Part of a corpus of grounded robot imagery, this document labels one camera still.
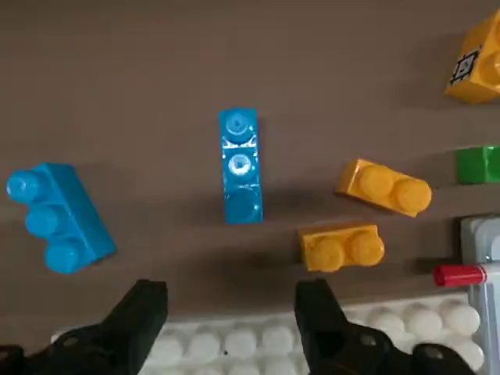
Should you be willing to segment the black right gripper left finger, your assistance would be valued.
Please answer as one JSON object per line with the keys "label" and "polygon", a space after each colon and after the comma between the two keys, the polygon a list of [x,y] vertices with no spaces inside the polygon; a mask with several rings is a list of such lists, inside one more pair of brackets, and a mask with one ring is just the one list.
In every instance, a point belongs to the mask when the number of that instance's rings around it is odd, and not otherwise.
{"label": "black right gripper left finger", "polygon": [[2,374],[138,374],[168,317],[164,281],[138,280],[100,323],[61,334],[26,355],[1,347]]}

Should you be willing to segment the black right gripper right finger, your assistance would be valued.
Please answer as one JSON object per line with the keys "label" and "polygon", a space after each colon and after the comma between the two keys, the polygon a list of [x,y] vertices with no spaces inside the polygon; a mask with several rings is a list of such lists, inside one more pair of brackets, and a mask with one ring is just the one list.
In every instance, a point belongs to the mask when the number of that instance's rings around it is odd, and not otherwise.
{"label": "black right gripper right finger", "polygon": [[311,374],[473,374],[453,349],[434,343],[407,354],[381,330],[350,323],[324,279],[299,281],[295,319]]}

